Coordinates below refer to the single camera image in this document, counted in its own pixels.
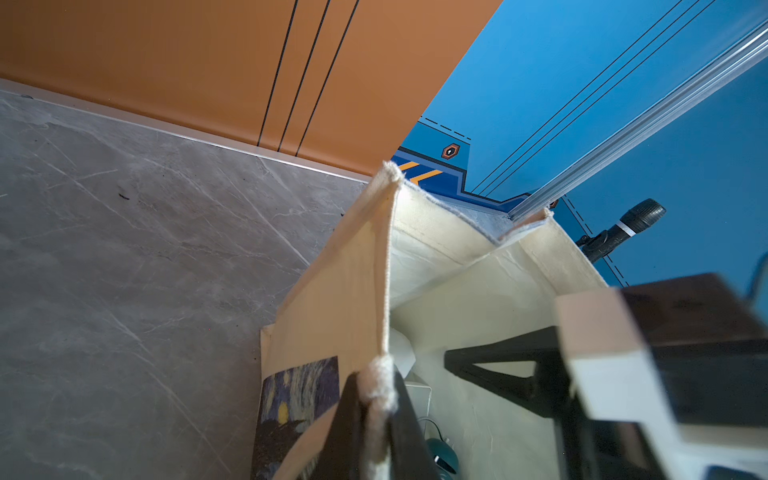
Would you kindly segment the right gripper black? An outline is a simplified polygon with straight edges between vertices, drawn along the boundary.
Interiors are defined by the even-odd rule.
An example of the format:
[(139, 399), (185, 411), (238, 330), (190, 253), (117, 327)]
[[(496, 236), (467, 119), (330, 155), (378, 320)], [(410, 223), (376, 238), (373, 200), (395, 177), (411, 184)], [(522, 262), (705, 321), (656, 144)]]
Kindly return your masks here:
[[(767, 329), (715, 274), (616, 289), (650, 347), (676, 420), (767, 431)], [(725, 467), (703, 479), (759, 479)]]

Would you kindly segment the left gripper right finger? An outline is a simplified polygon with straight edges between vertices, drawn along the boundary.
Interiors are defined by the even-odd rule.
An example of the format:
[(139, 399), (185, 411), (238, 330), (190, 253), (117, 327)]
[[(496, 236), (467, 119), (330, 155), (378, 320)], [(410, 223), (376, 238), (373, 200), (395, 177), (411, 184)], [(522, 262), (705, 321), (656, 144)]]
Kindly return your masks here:
[(398, 371), (394, 373), (397, 408), (389, 420), (391, 474), (396, 480), (438, 480), (437, 466), (430, 455), (415, 410)]

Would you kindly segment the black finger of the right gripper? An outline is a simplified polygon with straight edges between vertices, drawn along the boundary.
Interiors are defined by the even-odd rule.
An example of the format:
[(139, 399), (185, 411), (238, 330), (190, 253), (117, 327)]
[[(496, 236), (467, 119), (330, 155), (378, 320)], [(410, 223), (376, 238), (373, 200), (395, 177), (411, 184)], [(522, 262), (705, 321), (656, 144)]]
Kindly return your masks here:
[(458, 378), (542, 418), (556, 418), (568, 396), (569, 376), (555, 326), (448, 350), (443, 364)]

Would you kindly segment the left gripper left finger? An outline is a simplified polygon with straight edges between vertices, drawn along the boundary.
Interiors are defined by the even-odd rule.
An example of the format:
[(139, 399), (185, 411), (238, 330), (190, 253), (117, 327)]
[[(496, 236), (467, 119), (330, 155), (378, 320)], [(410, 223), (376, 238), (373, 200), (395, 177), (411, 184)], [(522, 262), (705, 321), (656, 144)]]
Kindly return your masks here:
[(347, 378), (312, 480), (363, 478), (361, 458), (368, 407), (361, 400), (357, 377), (353, 373)]

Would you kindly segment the dark teal alarm clock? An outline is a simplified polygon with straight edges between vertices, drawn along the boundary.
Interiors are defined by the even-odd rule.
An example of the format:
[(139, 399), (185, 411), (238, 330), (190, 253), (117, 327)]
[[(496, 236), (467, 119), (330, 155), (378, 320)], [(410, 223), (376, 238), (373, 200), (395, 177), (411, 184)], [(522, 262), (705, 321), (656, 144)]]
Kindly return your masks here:
[(427, 439), (426, 445), (437, 468), (438, 477), (443, 480), (458, 479), (460, 463), (453, 448), (439, 438)]

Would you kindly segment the white green digital clock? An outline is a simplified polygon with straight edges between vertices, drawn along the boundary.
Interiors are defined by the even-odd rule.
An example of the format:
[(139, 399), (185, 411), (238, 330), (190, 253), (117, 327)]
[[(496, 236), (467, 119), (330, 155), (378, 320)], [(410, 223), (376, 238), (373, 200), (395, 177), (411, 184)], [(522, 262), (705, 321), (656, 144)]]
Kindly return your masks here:
[(406, 391), (418, 418), (430, 415), (432, 388), (416, 373), (411, 371), (404, 379)]

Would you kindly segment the cream canvas bag starry print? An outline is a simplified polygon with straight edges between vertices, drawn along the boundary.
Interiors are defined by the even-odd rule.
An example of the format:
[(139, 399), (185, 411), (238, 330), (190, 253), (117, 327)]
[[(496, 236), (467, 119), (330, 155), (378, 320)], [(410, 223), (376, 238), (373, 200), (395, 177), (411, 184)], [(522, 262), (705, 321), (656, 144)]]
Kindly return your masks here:
[(443, 355), (550, 327), (558, 296), (604, 286), (550, 212), (495, 238), (385, 163), (262, 333), (252, 477), (307, 477), (349, 375), (406, 339), (462, 478), (557, 478), (553, 423)]

